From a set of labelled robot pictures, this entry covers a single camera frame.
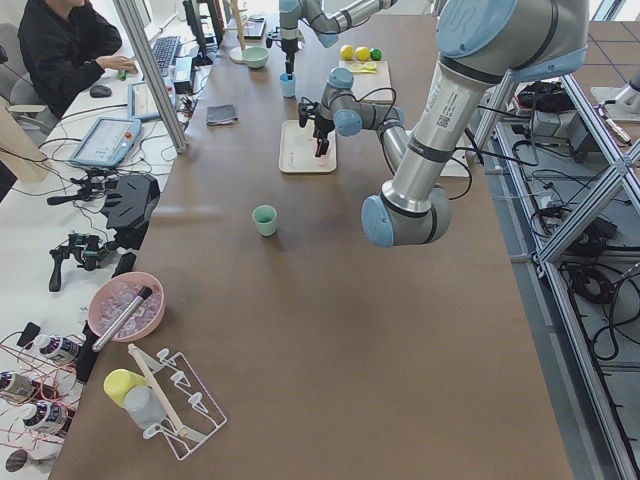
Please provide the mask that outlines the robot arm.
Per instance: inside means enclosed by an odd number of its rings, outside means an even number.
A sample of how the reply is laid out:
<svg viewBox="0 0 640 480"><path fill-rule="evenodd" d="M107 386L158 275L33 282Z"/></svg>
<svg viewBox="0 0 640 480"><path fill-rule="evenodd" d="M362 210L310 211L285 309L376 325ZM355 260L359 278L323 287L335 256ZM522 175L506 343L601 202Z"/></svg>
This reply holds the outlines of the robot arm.
<svg viewBox="0 0 640 480"><path fill-rule="evenodd" d="M305 23L320 43L328 48L335 44L338 35L366 22L382 10L390 9L396 0L353 1L334 13L326 13L317 0L281 0L279 2L279 24L271 30L266 47L277 44L285 54L285 77L293 78L295 55L299 51L299 23Z"/></svg>
<svg viewBox="0 0 640 480"><path fill-rule="evenodd" d="M449 1L436 25L435 76L412 130L399 108L357 100L354 75L343 67L331 71L320 101L299 103L299 123L314 124L318 155L332 131L377 134L394 175L362 205L372 244L420 245L445 234L451 205L438 179L484 93L506 74L533 82L578 70L588 23L586 1Z"/></svg>

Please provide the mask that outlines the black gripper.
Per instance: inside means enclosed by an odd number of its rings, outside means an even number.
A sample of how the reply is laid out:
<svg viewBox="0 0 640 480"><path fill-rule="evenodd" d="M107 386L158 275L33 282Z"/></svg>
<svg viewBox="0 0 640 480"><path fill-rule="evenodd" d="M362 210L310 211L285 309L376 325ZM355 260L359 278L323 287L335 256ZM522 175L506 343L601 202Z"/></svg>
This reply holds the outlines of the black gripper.
<svg viewBox="0 0 640 480"><path fill-rule="evenodd" d="M285 74L288 80L293 79L295 55L304 41L304 35L299 29L275 27L267 34L266 46L271 48L273 44L277 44L285 54Z"/></svg>
<svg viewBox="0 0 640 480"><path fill-rule="evenodd" d="M327 154L330 142L329 133L334 130L334 122L325 112L321 102L314 102L307 97L302 97L297 106L298 124L305 128L309 122L313 124L313 137L316 138L315 157L320 158Z"/></svg>

